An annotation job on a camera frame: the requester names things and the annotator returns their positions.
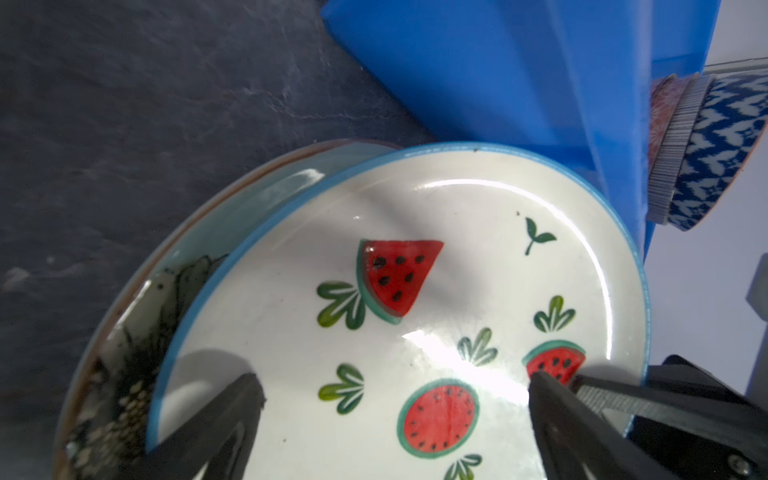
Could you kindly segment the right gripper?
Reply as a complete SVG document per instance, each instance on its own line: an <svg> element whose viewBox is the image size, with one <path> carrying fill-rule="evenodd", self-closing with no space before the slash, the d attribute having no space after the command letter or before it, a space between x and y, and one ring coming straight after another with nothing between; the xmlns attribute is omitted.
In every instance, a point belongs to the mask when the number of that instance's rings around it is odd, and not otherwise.
<svg viewBox="0 0 768 480"><path fill-rule="evenodd" d="M636 416L627 439L679 479L766 479L767 412L678 355L640 386L578 375L571 390L592 411Z"/></svg>

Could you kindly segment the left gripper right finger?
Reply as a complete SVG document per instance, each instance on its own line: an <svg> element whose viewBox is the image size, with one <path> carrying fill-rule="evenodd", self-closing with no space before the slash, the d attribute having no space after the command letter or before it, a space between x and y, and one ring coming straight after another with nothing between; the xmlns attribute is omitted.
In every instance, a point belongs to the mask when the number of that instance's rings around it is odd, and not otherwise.
<svg viewBox="0 0 768 480"><path fill-rule="evenodd" d="M529 410L549 479L672 477L546 372L531 377Z"/></svg>

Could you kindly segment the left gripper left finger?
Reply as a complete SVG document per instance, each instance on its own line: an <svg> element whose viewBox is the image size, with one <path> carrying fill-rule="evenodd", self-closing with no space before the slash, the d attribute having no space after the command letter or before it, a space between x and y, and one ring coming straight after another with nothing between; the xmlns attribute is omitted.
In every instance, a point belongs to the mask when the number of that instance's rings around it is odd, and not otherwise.
<svg viewBox="0 0 768 480"><path fill-rule="evenodd" d="M242 479L263 407L258 377L243 374L119 477Z"/></svg>

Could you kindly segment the watermelon pattern plate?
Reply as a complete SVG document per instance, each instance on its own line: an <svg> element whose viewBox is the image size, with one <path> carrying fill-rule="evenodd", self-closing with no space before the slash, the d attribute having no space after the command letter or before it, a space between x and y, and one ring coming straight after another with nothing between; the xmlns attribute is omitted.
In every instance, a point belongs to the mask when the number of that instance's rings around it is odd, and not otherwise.
<svg viewBox="0 0 768 480"><path fill-rule="evenodd" d="M249 479L541 479L530 375L638 384L649 330L641 256L581 177L511 147L406 149L227 256L165 355L146 447L252 373Z"/></svg>

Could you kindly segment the orange blue patterned bowl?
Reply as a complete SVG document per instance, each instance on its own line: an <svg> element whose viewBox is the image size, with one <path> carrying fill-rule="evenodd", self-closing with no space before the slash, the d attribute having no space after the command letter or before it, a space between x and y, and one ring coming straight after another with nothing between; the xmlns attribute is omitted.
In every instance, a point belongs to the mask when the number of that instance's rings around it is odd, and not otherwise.
<svg viewBox="0 0 768 480"><path fill-rule="evenodd" d="M695 227L742 170L767 124L767 71L714 79L694 122L667 222Z"/></svg>

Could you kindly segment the red striped bowl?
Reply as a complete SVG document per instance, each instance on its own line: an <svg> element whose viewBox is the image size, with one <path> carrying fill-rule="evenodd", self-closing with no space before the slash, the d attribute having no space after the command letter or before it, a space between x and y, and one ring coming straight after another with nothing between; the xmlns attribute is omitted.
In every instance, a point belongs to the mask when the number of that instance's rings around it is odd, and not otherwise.
<svg viewBox="0 0 768 480"><path fill-rule="evenodd" d="M710 75L696 73L685 77L669 75L652 83L646 216L649 222L668 222L686 149L713 80Z"/></svg>

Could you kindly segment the blue plastic bin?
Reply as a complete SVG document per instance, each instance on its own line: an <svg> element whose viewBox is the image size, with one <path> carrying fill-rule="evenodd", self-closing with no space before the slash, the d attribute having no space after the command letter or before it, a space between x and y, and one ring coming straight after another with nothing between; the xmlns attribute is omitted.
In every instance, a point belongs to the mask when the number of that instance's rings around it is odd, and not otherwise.
<svg viewBox="0 0 768 480"><path fill-rule="evenodd" d="M331 37L443 141L587 179L645 250L651 83L702 70L716 1L329 1Z"/></svg>

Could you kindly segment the green pineapple plate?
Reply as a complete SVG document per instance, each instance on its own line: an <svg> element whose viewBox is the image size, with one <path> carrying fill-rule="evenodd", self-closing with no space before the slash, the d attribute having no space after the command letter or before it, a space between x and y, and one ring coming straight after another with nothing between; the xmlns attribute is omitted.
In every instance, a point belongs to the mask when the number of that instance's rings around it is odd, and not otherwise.
<svg viewBox="0 0 768 480"><path fill-rule="evenodd" d="M53 478L114 479L138 460L172 337L228 254L298 193L396 148L339 139L291 151L246 173L184 220L135 272L90 340L58 421Z"/></svg>

